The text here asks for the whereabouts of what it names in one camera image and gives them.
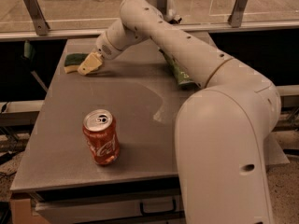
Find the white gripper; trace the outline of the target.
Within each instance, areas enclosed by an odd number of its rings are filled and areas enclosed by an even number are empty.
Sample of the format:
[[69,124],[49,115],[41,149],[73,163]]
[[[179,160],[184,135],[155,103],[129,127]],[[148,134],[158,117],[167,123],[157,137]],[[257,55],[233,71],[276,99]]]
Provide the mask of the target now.
[[120,19],[114,21],[95,42],[96,51],[91,52],[78,67],[78,73],[86,76],[95,72],[103,64],[105,59],[113,60],[132,45],[146,40],[144,35],[125,27]]

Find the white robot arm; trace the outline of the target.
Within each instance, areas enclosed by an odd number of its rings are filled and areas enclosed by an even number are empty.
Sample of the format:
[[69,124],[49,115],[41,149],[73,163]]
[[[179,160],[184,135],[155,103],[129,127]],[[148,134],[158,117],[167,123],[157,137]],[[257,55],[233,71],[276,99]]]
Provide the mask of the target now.
[[175,151],[187,224],[275,224],[264,143],[281,101],[267,77],[169,24],[146,0],[123,0],[119,18],[96,40],[114,59],[151,39],[200,90],[180,108]]

